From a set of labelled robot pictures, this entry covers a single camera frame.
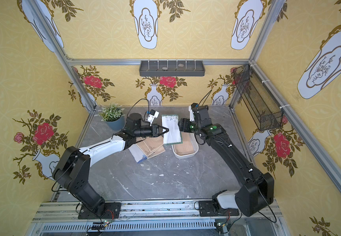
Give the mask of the white oval storage box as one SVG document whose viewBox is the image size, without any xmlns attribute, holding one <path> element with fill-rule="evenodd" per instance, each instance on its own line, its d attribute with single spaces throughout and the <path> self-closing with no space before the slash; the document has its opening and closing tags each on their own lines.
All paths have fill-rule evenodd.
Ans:
<svg viewBox="0 0 341 236">
<path fill-rule="evenodd" d="M 182 144 L 172 145 L 171 147 L 173 154 L 178 159 L 193 157 L 199 151 L 198 143 L 194 138 Z"/>
</svg>

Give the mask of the blue floral stationery paper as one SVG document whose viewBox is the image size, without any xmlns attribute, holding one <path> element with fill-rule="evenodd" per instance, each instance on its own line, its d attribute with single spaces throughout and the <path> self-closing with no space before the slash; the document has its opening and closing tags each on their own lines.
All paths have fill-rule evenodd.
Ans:
<svg viewBox="0 0 341 236">
<path fill-rule="evenodd" d="M 129 147 L 129 151 L 131 153 L 131 155 L 133 156 L 134 160 L 137 163 L 140 163 L 144 160 L 147 159 L 147 156 L 145 155 L 145 153 L 138 147 L 137 144 L 132 145 L 131 147 Z"/>
</svg>

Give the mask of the pink lined stationery paper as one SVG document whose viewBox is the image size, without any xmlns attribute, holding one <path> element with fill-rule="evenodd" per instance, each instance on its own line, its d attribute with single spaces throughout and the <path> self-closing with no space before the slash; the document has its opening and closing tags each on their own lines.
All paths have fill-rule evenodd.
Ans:
<svg viewBox="0 0 341 236">
<path fill-rule="evenodd" d="M 174 145 L 174 151 L 179 156 L 185 156 L 195 152 L 192 143 L 176 144 Z"/>
</svg>

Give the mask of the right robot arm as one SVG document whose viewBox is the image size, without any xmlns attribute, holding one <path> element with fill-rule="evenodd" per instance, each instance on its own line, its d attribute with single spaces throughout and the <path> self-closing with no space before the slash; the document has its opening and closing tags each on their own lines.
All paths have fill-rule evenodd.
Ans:
<svg viewBox="0 0 341 236">
<path fill-rule="evenodd" d="M 235 175 L 240 190 L 234 194 L 234 208 L 245 216 L 252 216 L 273 203 L 274 178 L 262 173 L 233 144 L 220 124 L 213 124 L 208 106 L 193 103 L 190 119 L 178 122 L 179 130 L 199 136 L 225 161 Z"/>
</svg>

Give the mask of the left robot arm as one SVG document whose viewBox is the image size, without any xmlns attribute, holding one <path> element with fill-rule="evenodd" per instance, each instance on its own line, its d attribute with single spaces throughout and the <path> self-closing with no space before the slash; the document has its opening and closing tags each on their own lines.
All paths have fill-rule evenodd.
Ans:
<svg viewBox="0 0 341 236">
<path fill-rule="evenodd" d="M 66 148 L 52 173 L 52 178 L 92 214 L 102 217 L 107 212 L 106 201 L 89 183 L 91 167 L 102 159 L 137 144 L 138 138 L 160 137 L 169 130 L 168 125 L 153 124 L 144 121 L 139 113 L 132 113 L 126 119 L 125 126 L 110 138 L 87 147 Z"/>
</svg>

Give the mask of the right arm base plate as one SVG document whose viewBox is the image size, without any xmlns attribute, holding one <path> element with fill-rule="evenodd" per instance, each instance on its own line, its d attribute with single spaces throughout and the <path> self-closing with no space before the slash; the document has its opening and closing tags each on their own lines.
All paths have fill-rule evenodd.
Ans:
<svg viewBox="0 0 341 236">
<path fill-rule="evenodd" d="M 239 210 L 235 208 L 218 208 L 212 200 L 198 201 L 198 211 L 201 217 L 213 216 L 239 216 Z"/>
</svg>

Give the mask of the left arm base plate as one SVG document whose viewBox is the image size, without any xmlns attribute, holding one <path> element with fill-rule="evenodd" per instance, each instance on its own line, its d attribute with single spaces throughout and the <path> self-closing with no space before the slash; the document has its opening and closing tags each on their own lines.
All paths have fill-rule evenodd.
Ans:
<svg viewBox="0 0 341 236">
<path fill-rule="evenodd" d="M 117 219 L 121 210 L 119 202 L 105 202 L 94 210 L 90 210 L 82 204 L 78 213 L 78 219 Z"/>
</svg>

